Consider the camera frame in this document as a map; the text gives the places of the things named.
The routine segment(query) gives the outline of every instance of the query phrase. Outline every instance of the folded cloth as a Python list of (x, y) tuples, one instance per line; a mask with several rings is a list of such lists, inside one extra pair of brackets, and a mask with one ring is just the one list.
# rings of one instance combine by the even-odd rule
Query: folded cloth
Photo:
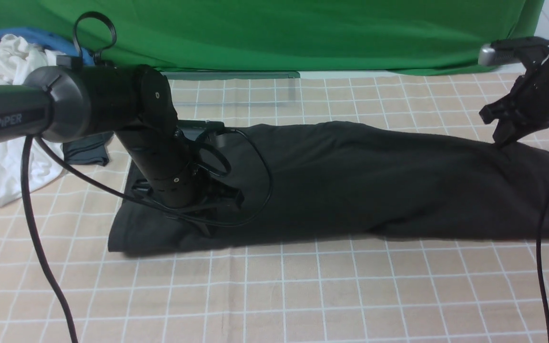
[(63, 144), (65, 162), (69, 164), (96, 164), (104, 167), (109, 163), (105, 144), (112, 138), (113, 132), (92, 135), (78, 141)]
[[(0, 30), (0, 41), (5, 35), (12, 34), (17, 37), (23, 37), (32, 44), (40, 45), (44, 49), (60, 51), (65, 55), (78, 56), (76, 47), (72, 42), (56, 35), (52, 32), (37, 28), (6, 28)], [(94, 65), (92, 53), (82, 48), (83, 63), (85, 65)]]
[[(24, 137), (0, 143), (0, 207), (21, 197), (20, 162)], [(46, 141), (59, 158), (63, 158), (61, 144)], [(63, 168), (54, 162), (37, 143), (31, 147), (29, 191), (49, 184), (61, 175)]]
[[(33, 70), (56, 65), (56, 56), (60, 54), (58, 51), (44, 50), (22, 37), (4, 35), (0, 40), (0, 85), (21, 85)], [(0, 207), (21, 197), (20, 163), (23, 142), (24, 137), (20, 137), (0, 143)], [(48, 145), (57, 156), (63, 158), (61, 144)], [(31, 191), (49, 184), (62, 172), (62, 167), (50, 160), (37, 144), (33, 144), (30, 161)]]

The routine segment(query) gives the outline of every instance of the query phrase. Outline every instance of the white cloth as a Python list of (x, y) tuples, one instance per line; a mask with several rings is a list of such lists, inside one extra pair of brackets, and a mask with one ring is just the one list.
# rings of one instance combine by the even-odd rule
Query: white cloth
[[(31, 71), (56, 65), (58, 51), (44, 50), (24, 38), (4, 35), (0, 41), (0, 85), (21, 85)], [(20, 166), (24, 137), (0, 143), (0, 207), (21, 197)], [(57, 156), (63, 158), (62, 144), (47, 142)], [(29, 189), (36, 191), (61, 175), (63, 168), (54, 162), (39, 145), (33, 143), (29, 166)]]

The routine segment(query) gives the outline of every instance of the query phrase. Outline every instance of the dark blue cloth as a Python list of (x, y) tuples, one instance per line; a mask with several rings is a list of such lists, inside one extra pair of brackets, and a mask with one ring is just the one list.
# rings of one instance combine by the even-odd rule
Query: dark blue cloth
[[(72, 42), (64, 39), (54, 33), (37, 28), (8, 28), (0, 30), (0, 40), (4, 35), (12, 34), (23, 37), (26, 41), (33, 44), (39, 44), (48, 50), (60, 51), (65, 55), (78, 56), (75, 46)], [(82, 48), (83, 63), (85, 65), (94, 65), (92, 53)]]

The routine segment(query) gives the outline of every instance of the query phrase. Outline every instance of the white grid line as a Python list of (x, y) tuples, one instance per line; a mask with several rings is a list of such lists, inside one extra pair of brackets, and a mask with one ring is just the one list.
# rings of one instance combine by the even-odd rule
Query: white grid line
[(361, 320), (364, 325), (364, 337), (368, 339), (368, 324), (366, 323), (366, 308), (364, 307), (364, 300), (361, 294), (361, 286), (359, 284), (359, 272), (357, 271), (357, 260), (355, 259), (355, 250), (353, 248), (353, 239), (349, 237), (351, 242), (351, 256), (353, 257), (353, 271), (355, 272), (355, 284), (357, 285), (357, 294), (359, 295), (359, 307), (361, 308)]
[(315, 254), (316, 254), (316, 274), (317, 282), (319, 282), (319, 298), (321, 301), (321, 315), (323, 319), (323, 337), (327, 341), (327, 320), (325, 318), (325, 302), (323, 301), (323, 281), (321, 277), (321, 256), (319, 255), (319, 244), (315, 241)]
[(283, 342), (287, 343), (287, 304), (285, 302), (285, 263), (283, 256), (283, 244), (281, 244), (281, 297), (283, 298)]
[(393, 259), (391, 259), (391, 252), (388, 251), (388, 242), (385, 241), (385, 246), (387, 247), (387, 258), (389, 262), (389, 267), (391, 269), (391, 276), (393, 279), (393, 283), (395, 286), (395, 295), (397, 296), (397, 303), (399, 308), (399, 313), (401, 314), (401, 322), (404, 326), (404, 334), (406, 335), (406, 338), (410, 337), (408, 334), (408, 324), (406, 324), (406, 314), (404, 313), (404, 306), (401, 302), (401, 295), (399, 295), (399, 287), (397, 286), (397, 277), (395, 276), (395, 268), (393, 266)]

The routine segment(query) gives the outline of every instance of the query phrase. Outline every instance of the black cable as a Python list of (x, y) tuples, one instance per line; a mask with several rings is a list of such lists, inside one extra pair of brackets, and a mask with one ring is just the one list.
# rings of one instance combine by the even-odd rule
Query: black cable
[(145, 202), (145, 201), (142, 201), (142, 200), (138, 200), (134, 197), (131, 197), (130, 195), (120, 193), (120, 192), (118, 192), (114, 189), (111, 189), (111, 188), (107, 187), (104, 184), (101, 184), (101, 183), (97, 182), (96, 180), (93, 180), (92, 178), (89, 178), (88, 176), (82, 174), (77, 169), (70, 166), (68, 163), (66, 163), (61, 158), (59, 158), (59, 156), (57, 156), (50, 149), (50, 147), (48, 147), (48, 145), (46, 145), (46, 143), (43, 141), (43, 139), (41, 137), (36, 136), (35, 141), (44, 150), (44, 152), (46, 152), (46, 154), (48, 154), (48, 156), (50, 156), (50, 158), (52, 158), (54, 160), (54, 162), (61, 165), (61, 167), (68, 170), (70, 173), (74, 174), (75, 176), (78, 176), (78, 178), (80, 178), (81, 180), (84, 180), (85, 182), (87, 182), (87, 183), (93, 185), (94, 187), (97, 187), (98, 189), (101, 189), (101, 190), (103, 190), (107, 193), (113, 194), (116, 197), (120, 197), (120, 198), (122, 198), (124, 200), (127, 200), (129, 202), (134, 202), (135, 204), (148, 206), (149, 208), (153, 208), (153, 209), (168, 213), (170, 215), (174, 215), (178, 219), (187, 220), (189, 222), (219, 226), (219, 227), (222, 227), (222, 228), (235, 228), (235, 227), (242, 226), (242, 225), (245, 225), (247, 223), (250, 223), (253, 219), (255, 219), (257, 217), (257, 215), (259, 215), (259, 213), (261, 213), (264, 210), (264, 208), (266, 207), (266, 205), (268, 204), (268, 202), (270, 200), (270, 197), (272, 196), (272, 192), (273, 192), (273, 188), (274, 188), (274, 177), (273, 177), (273, 174), (272, 174), (272, 170), (270, 170), (270, 167), (268, 166), (268, 163), (264, 159), (264, 156), (262, 156), (262, 154), (259, 151), (259, 149), (257, 148), (257, 146), (255, 145), (255, 143), (253, 143), (253, 141), (250, 139), (250, 137), (248, 137), (248, 135), (246, 135), (243, 131), (237, 130), (237, 129), (227, 129), (226, 133), (239, 134), (244, 139), (246, 139), (247, 143), (249, 143), (253, 147), (253, 150), (255, 150), (255, 153), (257, 153), (257, 156), (262, 161), (262, 163), (264, 165), (264, 168), (266, 169), (266, 173), (268, 174), (268, 194), (266, 194), (266, 198), (264, 199), (264, 202), (262, 203), (262, 206), (255, 213), (253, 213), (253, 215), (251, 215), (247, 219), (240, 220), (238, 222), (232, 222), (232, 223), (218, 222), (218, 221), (215, 221), (215, 220), (208, 220), (208, 219), (193, 217), (192, 215), (183, 214), (183, 213), (179, 212), (176, 209), (167, 208), (166, 206), (161, 205), (161, 204), (154, 204), (154, 203), (151, 203), (151, 202)]
[(109, 19), (106, 15), (103, 13), (97, 12), (97, 11), (88, 11), (84, 14), (82, 14), (76, 22), (73, 24), (72, 34), (73, 34), (73, 45), (76, 48), (76, 51), (78, 52), (78, 57), (83, 58), (83, 52), (82, 52), (82, 46), (80, 45), (79, 39), (78, 39), (78, 25), (80, 21), (87, 19), (87, 18), (93, 18), (100, 20), (103, 24), (109, 28), (109, 33), (112, 35), (112, 42), (105, 46), (104, 48), (100, 48), (96, 52), (94, 52), (94, 63), (99, 64), (101, 61), (101, 54), (104, 50), (107, 50), (111, 47), (113, 47), (116, 44), (116, 41), (118, 40), (118, 34), (116, 33), (116, 27), (113, 25), (113, 22), (111, 19)]
[(537, 265), (538, 265), (538, 279), (539, 279), (539, 290), (541, 292), (542, 297), (542, 303), (543, 303), (543, 314), (545, 315), (545, 326), (546, 331), (548, 335), (548, 343), (549, 343), (549, 306), (548, 306), (548, 295), (545, 291), (545, 282), (543, 281), (543, 264), (542, 264), (542, 254), (541, 254), (541, 244), (542, 244), (542, 235), (543, 235), (543, 223), (545, 222), (545, 215), (548, 212), (549, 207), (549, 193), (546, 197), (545, 204), (543, 205), (543, 209), (541, 214), (539, 215), (539, 222), (538, 222), (538, 232), (537, 232), (537, 238), (536, 238), (536, 259), (537, 259)]
[(22, 193), (22, 204), (24, 206), (24, 215), (27, 218), (27, 225), (29, 227), (29, 234), (31, 235), (31, 241), (35, 247), (35, 254), (37, 260), (40, 263), (41, 269), (50, 283), (50, 287), (56, 294), (56, 297), (61, 303), (63, 312), (65, 313), (65, 320), (67, 321), (67, 327), (69, 329), (69, 336), (71, 337), (71, 343), (78, 343), (78, 334), (76, 333), (76, 326), (73, 323), (73, 317), (71, 315), (71, 309), (65, 299), (61, 287), (56, 282), (56, 278), (52, 274), (52, 270), (48, 265), (48, 259), (44, 253), (44, 249), (41, 245), (39, 231), (37, 230), (37, 223), (35, 223), (35, 215), (33, 215), (33, 205), (31, 204), (31, 190), (29, 188), (29, 165), (31, 164), (31, 145), (33, 143), (33, 136), (28, 135), (24, 140), (24, 146), (22, 148), (21, 170), (20, 170), (20, 189)]

